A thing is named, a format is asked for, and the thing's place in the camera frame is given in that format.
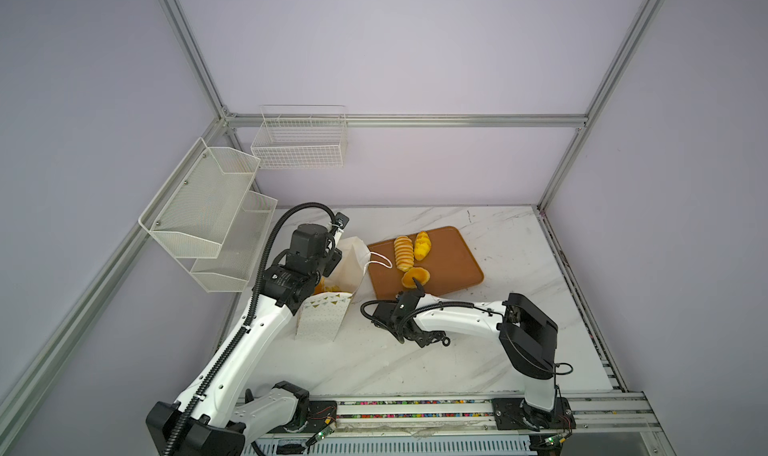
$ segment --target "white marble surface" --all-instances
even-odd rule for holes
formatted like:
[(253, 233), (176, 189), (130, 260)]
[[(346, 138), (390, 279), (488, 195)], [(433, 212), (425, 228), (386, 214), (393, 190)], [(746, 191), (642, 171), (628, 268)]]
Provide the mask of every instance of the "white marble surface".
[[(556, 362), (569, 362), (573, 374), (558, 377), (563, 392), (612, 389), (600, 364), (571, 293), (528, 206), (349, 208), (344, 236), (366, 243), (447, 225), (460, 230), (485, 273), (481, 285), (445, 297), (466, 301), (526, 295), (559, 326)], [(284, 211), (275, 213), (275, 220)], [(291, 232), (303, 222), (327, 223), (317, 210), (297, 213), (283, 226), (273, 252), (288, 246)], [(250, 290), (244, 293), (244, 307)], [(447, 348), (399, 344), (389, 332), (360, 315), (360, 303), (375, 296), (364, 278), (334, 342), (297, 341), (295, 318), (269, 347), (250, 378), (254, 393), (265, 393), (283, 379), (314, 395), (488, 394), (523, 389), (501, 343), (481, 337), (450, 334)]]

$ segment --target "black mounting plate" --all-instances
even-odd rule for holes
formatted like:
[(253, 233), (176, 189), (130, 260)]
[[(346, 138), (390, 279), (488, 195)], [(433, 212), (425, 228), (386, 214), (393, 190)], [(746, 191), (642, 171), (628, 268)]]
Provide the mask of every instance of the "black mounting plate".
[[(525, 401), (524, 398), (496, 398), (491, 400), (493, 416), (496, 419), (496, 429), (501, 431), (514, 429), (530, 430), (523, 422), (525, 417), (522, 408), (523, 401)], [(554, 416), (552, 417), (552, 422), (549, 423), (549, 429), (568, 429), (568, 423), (561, 416), (571, 422), (571, 428), (576, 428), (571, 404), (565, 398), (555, 398)]]
[[(336, 402), (335, 401), (310, 401), (310, 407), (306, 412), (306, 426), (301, 433), (317, 434), (326, 424), (326, 418), (331, 417), (336, 420)], [(270, 433), (287, 433), (283, 426), (274, 428)]]

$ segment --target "bread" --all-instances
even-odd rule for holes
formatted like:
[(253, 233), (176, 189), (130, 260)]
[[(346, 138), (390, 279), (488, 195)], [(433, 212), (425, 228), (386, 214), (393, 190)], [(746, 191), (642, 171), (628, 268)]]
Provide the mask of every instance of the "bread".
[(413, 267), (413, 243), (408, 236), (395, 239), (395, 265), (403, 272)]
[(432, 241), (429, 240), (429, 235), (424, 231), (419, 232), (416, 243), (413, 245), (413, 257), (421, 261), (427, 257), (430, 249), (432, 249)]
[(424, 286), (429, 282), (429, 271), (424, 268), (411, 268), (408, 269), (405, 275), (402, 277), (402, 285), (408, 289), (416, 288), (416, 283), (413, 282), (413, 278), (416, 278), (418, 282)]

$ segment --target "mesh basket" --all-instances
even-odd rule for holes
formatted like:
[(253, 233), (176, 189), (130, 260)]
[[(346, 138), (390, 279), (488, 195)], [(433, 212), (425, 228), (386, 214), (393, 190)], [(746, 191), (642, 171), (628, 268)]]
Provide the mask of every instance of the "mesh basket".
[(199, 155), (190, 169), (180, 165), (169, 179), (176, 187), (168, 202), (159, 209), (169, 192), (161, 189), (139, 224), (206, 291), (243, 291), (277, 201), (250, 191), (259, 166), (253, 155), (211, 148), (202, 139), (193, 152)]
[(346, 110), (341, 105), (264, 105), (251, 152), (262, 169), (344, 165)]

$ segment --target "striped bread roll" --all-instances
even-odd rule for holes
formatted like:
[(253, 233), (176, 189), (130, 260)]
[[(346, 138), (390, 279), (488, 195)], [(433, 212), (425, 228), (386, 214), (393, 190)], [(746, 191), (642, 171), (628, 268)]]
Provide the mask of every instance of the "striped bread roll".
[(413, 267), (413, 242), (408, 236), (395, 239), (395, 264), (403, 272)]

